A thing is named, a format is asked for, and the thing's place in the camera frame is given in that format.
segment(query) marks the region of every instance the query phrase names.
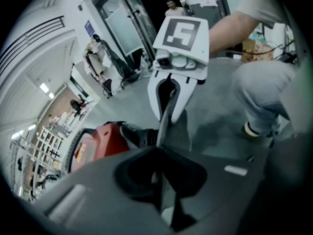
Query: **man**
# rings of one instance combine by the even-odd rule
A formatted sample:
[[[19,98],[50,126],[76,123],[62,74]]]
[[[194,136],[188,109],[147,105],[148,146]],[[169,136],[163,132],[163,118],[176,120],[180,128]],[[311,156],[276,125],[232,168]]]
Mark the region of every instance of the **man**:
[[[166,2],[169,9],[165,12],[165,16],[186,16],[186,12],[182,7],[177,7],[173,0]]]
[[[71,107],[76,111],[75,117],[79,116],[81,111],[82,111],[82,108],[84,107],[83,103],[81,103],[81,101],[77,102],[74,99],[72,99],[69,103],[70,103]]]
[[[277,0],[241,0],[237,10],[209,31],[210,53],[235,46],[247,39],[259,23],[290,26],[292,18]],[[295,44],[298,60],[303,52]],[[242,65],[233,75],[232,88],[242,102],[248,121],[244,134],[253,139],[273,137],[280,132],[281,115],[289,119],[279,96],[295,76],[296,66],[279,61],[258,61]]]

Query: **cable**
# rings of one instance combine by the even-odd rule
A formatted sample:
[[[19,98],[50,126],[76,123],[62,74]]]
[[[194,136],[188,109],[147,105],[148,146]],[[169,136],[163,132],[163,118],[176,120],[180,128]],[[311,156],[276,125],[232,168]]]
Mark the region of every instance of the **cable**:
[[[261,53],[247,52],[247,51],[244,51],[244,50],[242,50],[242,51],[226,50],[226,51],[228,51],[228,52],[234,52],[234,53],[246,53],[246,54],[250,54],[250,55],[264,55],[264,54],[268,54],[268,53],[273,52],[273,51],[276,50],[277,48],[285,49],[285,48],[287,48],[289,45],[291,45],[293,42],[294,42],[294,40],[292,40],[291,42],[289,42],[289,43],[288,43],[287,45],[285,45],[284,47],[283,47],[283,45],[278,45],[277,47],[275,47],[275,48],[273,48],[273,49],[271,49],[271,50],[269,50],[269,51],[261,52]]]
[[[272,42],[272,41],[267,41],[266,43],[272,43],[272,44],[275,44],[276,46],[280,46],[280,45],[278,45],[277,43],[274,43],[274,42]]]

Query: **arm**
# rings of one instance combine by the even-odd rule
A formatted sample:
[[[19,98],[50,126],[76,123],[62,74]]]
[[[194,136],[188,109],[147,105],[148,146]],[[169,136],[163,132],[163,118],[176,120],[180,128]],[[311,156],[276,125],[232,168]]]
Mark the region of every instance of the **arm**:
[[[258,20],[240,11],[223,18],[209,30],[210,53],[242,43],[258,24]]]

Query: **shoe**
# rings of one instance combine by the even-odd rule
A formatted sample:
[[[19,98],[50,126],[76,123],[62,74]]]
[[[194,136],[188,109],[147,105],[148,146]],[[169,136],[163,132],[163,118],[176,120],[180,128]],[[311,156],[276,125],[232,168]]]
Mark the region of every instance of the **shoe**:
[[[244,131],[245,131],[245,133],[247,133],[247,135],[249,135],[252,138],[258,138],[260,136],[259,133],[257,133],[256,131],[251,129],[249,122],[246,122],[244,124]]]
[[[128,124],[120,127],[120,133],[127,141],[130,149],[143,148],[157,143],[157,130],[134,128]]]
[[[238,134],[238,136],[240,138],[244,138],[247,141],[251,142],[251,143],[255,143],[255,144],[259,144],[263,147],[269,148],[271,147],[273,138],[274,138],[274,134],[273,132],[269,133],[268,135],[264,136],[264,135],[260,135],[259,133],[257,133],[256,131],[254,131],[251,127],[249,122],[246,122],[242,128],[241,128],[241,132]]]

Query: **person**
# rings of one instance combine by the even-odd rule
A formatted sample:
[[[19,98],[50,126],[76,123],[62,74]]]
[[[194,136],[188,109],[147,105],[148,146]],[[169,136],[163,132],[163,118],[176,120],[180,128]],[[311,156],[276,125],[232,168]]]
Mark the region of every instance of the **person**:
[[[182,7],[177,7],[173,0],[166,2],[169,9],[165,12],[165,16],[187,16],[185,10]]]
[[[247,39],[259,23],[273,28],[275,23],[295,25],[288,10],[277,0],[241,0],[236,11],[209,30],[210,53],[233,47]],[[303,48],[297,41],[300,31],[293,28],[297,59]],[[279,96],[295,77],[297,65],[280,61],[256,61],[240,66],[233,74],[232,89],[247,116],[242,134],[251,139],[272,138],[281,131],[279,115],[289,116]]]
[[[123,80],[127,79],[128,82],[133,82],[139,78],[139,75],[110,48],[106,41],[101,39],[97,34],[93,34],[92,38],[99,44],[99,49],[102,49],[107,54]]]
[[[79,116],[82,108],[84,107],[84,104],[81,101],[76,101],[75,99],[71,99],[71,101],[69,102],[71,107],[76,111],[75,113],[75,117]]]
[[[49,123],[52,127],[52,129],[55,131],[55,132],[61,132],[63,133],[65,136],[68,136],[71,132],[68,131],[65,127],[59,125],[57,123],[57,121],[55,121],[52,117],[52,114],[49,114]]]
[[[22,157],[18,159],[18,171],[22,171]]]

